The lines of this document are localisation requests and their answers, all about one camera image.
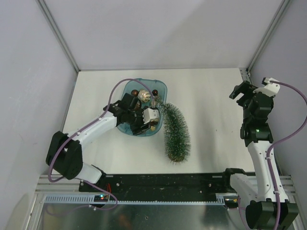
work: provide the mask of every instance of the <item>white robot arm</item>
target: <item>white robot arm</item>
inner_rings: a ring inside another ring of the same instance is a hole
[[[281,215],[280,229],[287,229],[298,214],[296,204],[291,204],[281,184],[277,170],[274,151],[269,157],[267,150],[273,143],[273,137],[268,123],[268,114],[273,109],[273,98],[278,93],[280,85],[273,78],[264,78],[262,88],[257,88],[245,81],[235,87],[230,98],[235,99],[240,93],[243,96],[237,103],[243,107],[243,124],[240,135],[252,157],[257,186],[254,187],[245,172],[240,169],[227,169],[230,174],[229,184],[241,197],[241,206],[246,207],[246,220],[251,229],[273,229],[276,221],[277,200],[279,194]],[[275,191],[270,169],[272,169],[278,191]]]
[[[84,149],[100,135],[123,123],[130,125],[133,135],[144,133],[151,126],[157,125],[159,111],[148,107],[142,109],[140,103],[137,97],[126,93],[121,101],[110,105],[103,117],[95,118],[82,129],[68,134],[60,131],[55,133],[50,143],[46,163],[50,165],[60,146],[72,137],[57,157],[54,169],[69,180],[78,178],[95,184],[105,173],[83,162]]]

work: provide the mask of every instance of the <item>purple cable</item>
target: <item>purple cable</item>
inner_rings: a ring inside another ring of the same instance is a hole
[[[241,220],[242,220],[242,222],[243,222],[243,224],[244,224],[244,227],[247,229],[247,230],[250,230],[250,228],[248,227],[248,224],[243,220],[243,216],[242,216],[242,212],[241,212],[241,197],[240,196],[238,196],[238,208],[239,208],[239,214],[240,214],[240,217],[241,217]]]
[[[154,95],[153,95],[152,91],[148,88],[148,86],[145,85],[143,82],[141,82],[141,81],[139,81],[139,80],[132,79],[132,78],[127,78],[127,79],[123,79],[123,80],[119,81],[119,83],[117,83],[117,84],[114,86],[114,88],[112,89],[111,94],[110,94],[110,96],[109,96],[109,101],[108,101],[108,103],[107,103],[106,110],[99,116],[99,118],[102,118],[102,117],[107,113],[107,111],[109,110],[109,107],[110,107],[110,104],[111,104],[112,95],[113,95],[115,89],[116,89],[122,82],[124,82],[124,81],[136,81],[137,83],[139,83],[139,84],[141,84],[142,86],[144,86],[144,87],[148,90],[148,92],[150,93],[151,98],[152,98],[152,101],[153,101],[153,105],[154,105]],[[80,133],[83,132],[83,131],[86,130],[88,127],[92,126],[92,125],[95,124],[97,121],[99,121],[99,118],[97,118],[96,120],[94,120],[94,121],[92,121],[91,123],[87,124],[86,126],[84,126],[83,128],[81,128],[80,130],[78,130],[78,132],[80,132]],[[77,135],[77,132],[74,133],[73,135],[71,135],[71,136],[70,136],[70,137],[59,147],[59,149],[57,150],[56,154],[54,155],[54,157],[53,157],[53,159],[52,159],[52,161],[51,161],[51,163],[50,163],[49,169],[48,169],[48,180],[49,180],[50,182],[55,183],[55,182],[60,181],[60,180],[62,180],[62,179],[64,178],[64,176],[62,176],[62,177],[60,177],[60,178],[58,178],[58,179],[56,179],[56,180],[53,180],[52,177],[51,177],[52,169],[53,169],[54,163],[56,162],[56,159],[58,158],[58,156],[59,156],[59,154],[61,153],[61,151],[63,150],[63,148],[64,148],[64,147],[67,145],[67,143],[68,143],[70,140],[72,140],[76,135]],[[116,198],[113,194],[107,192],[107,191],[104,190],[104,189],[101,189],[101,188],[97,187],[96,185],[90,183],[89,181],[84,181],[84,182],[86,182],[86,183],[89,184],[90,186],[94,187],[95,189],[97,189],[97,190],[99,190],[99,191],[101,191],[101,192],[104,192],[104,193],[106,193],[106,194],[112,196],[112,197],[115,199],[115,205],[114,205],[113,207],[110,207],[110,208],[98,208],[98,207],[96,207],[96,209],[99,209],[99,210],[110,210],[110,209],[113,209],[113,208],[115,208],[115,207],[117,206],[118,200],[117,200],[117,198]],[[66,212],[66,213],[59,214],[59,215],[60,215],[60,216],[61,216],[61,215],[66,215],[66,214],[68,214],[68,213],[70,213],[70,212],[72,212],[72,211],[74,211],[74,210],[76,210],[76,209],[79,209],[79,208],[81,208],[81,207],[87,207],[87,205],[85,205],[85,206],[83,205],[83,206],[76,207],[76,208],[74,208],[74,209],[72,209],[72,210],[70,210],[70,211],[68,211],[68,212]]]
[[[305,100],[305,103],[306,103],[306,105],[307,105],[307,98],[306,98],[306,96],[305,96],[300,90],[298,90],[297,88],[295,88],[294,86],[289,85],[289,84],[286,84],[286,83],[282,83],[282,82],[279,82],[279,81],[273,81],[273,80],[271,80],[270,82],[271,82],[271,83],[280,84],[280,85],[286,86],[286,87],[288,87],[288,88],[290,88],[290,89],[293,89],[293,90],[296,91],[299,95],[302,96],[302,98]],[[287,136],[287,137],[285,137],[285,138],[283,138],[283,139],[281,139],[281,140],[275,142],[274,144],[272,144],[272,145],[268,148],[268,151],[267,151],[267,161],[268,161],[268,166],[269,166],[269,170],[270,170],[270,174],[271,174],[271,178],[272,178],[274,190],[276,191],[275,195],[276,195],[276,202],[277,202],[277,214],[276,214],[276,221],[275,221],[275,225],[274,225],[273,230],[277,230],[277,228],[278,228],[278,223],[279,223],[279,219],[280,219],[280,212],[281,212],[281,204],[280,204],[280,198],[279,198],[279,193],[278,193],[278,185],[277,185],[277,182],[276,182],[276,178],[275,178],[275,175],[274,175],[274,172],[273,172],[273,167],[272,167],[272,163],[271,163],[271,159],[270,159],[270,153],[271,153],[272,149],[273,149],[276,145],[278,145],[278,144],[280,144],[280,143],[282,143],[282,142],[284,142],[284,141],[290,139],[291,137],[295,136],[299,131],[301,131],[301,130],[304,128],[304,126],[305,126],[306,124],[307,124],[307,116],[306,116],[305,121],[303,122],[303,124],[301,125],[300,128],[298,128],[294,133],[290,134],[289,136]]]

